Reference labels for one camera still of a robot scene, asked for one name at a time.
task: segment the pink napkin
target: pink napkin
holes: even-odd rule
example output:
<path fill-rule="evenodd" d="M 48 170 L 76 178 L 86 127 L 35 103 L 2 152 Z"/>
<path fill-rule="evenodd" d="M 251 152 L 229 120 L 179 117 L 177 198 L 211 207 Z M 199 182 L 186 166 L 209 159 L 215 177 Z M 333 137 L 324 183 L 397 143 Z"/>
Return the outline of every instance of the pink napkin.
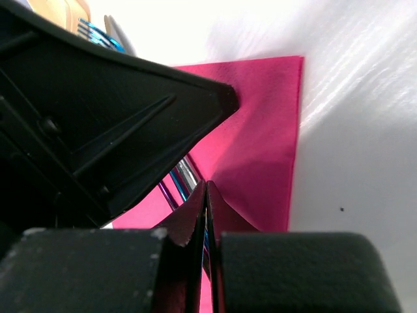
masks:
<path fill-rule="evenodd" d="M 286 231 L 298 132 L 302 57 L 274 57 L 180 67 L 232 85 L 240 108 L 190 152 L 225 201 L 261 231 Z M 169 177 L 168 189 L 179 201 Z M 113 221 L 114 228 L 150 228 L 171 212 L 156 187 Z M 211 312 L 204 275 L 200 312 Z"/>

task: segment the table surface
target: table surface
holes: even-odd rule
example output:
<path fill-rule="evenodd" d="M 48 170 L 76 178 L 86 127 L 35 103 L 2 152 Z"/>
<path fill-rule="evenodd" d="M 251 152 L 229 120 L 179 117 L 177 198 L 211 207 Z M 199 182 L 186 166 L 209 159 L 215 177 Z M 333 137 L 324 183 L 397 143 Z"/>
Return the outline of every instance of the table surface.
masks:
<path fill-rule="evenodd" d="M 417 1 L 89 0 L 170 66 L 306 57 L 291 231 L 355 231 L 417 307 Z"/>

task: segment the red napkin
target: red napkin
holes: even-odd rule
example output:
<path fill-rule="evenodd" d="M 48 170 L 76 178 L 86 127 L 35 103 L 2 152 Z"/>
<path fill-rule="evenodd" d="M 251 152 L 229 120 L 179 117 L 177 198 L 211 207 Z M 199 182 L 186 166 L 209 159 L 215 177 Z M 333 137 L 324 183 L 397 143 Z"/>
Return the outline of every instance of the red napkin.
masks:
<path fill-rule="evenodd" d="M 286 231 L 298 132 L 302 57 L 274 57 L 180 67 L 232 85 L 240 108 L 190 152 L 226 202 L 261 231 Z M 181 203 L 169 177 L 167 188 Z M 150 228 L 171 212 L 156 187 L 113 221 L 114 228 Z M 211 312 L 203 275 L 200 312 Z"/>

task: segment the metallic blue fork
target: metallic blue fork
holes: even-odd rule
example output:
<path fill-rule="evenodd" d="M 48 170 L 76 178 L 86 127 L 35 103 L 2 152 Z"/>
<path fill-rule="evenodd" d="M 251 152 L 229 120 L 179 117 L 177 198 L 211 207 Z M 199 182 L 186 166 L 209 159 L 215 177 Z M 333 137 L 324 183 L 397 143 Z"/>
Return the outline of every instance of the metallic blue fork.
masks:
<path fill-rule="evenodd" d="M 82 18 L 79 18 L 78 23 L 78 36 L 94 44 L 99 44 L 107 49 L 119 51 L 124 53 L 124 48 L 113 38 L 95 26 Z"/>

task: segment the pink cloth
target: pink cloth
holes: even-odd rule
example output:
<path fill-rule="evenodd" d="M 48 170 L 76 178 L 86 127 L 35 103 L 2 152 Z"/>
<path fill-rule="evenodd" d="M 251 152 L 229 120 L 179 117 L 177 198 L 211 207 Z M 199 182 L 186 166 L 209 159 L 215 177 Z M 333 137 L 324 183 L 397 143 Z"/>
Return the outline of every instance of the pink cloth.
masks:
<path fill-rule="evenodd" d="M 213 180 L 226 202 L 261 231 L 288 227 L 302 63 L 296 56 L 180 67 L 228 83 L 238 93 L 239 111 L 204 137 L 190 156 L 203 178 Z M 172 180 L 164 181 L 179 200 Z M 150 228 L 170 212 L 156 187 L 113 227 Z M 211 312 L 205 275 L 200 312 Z"/>

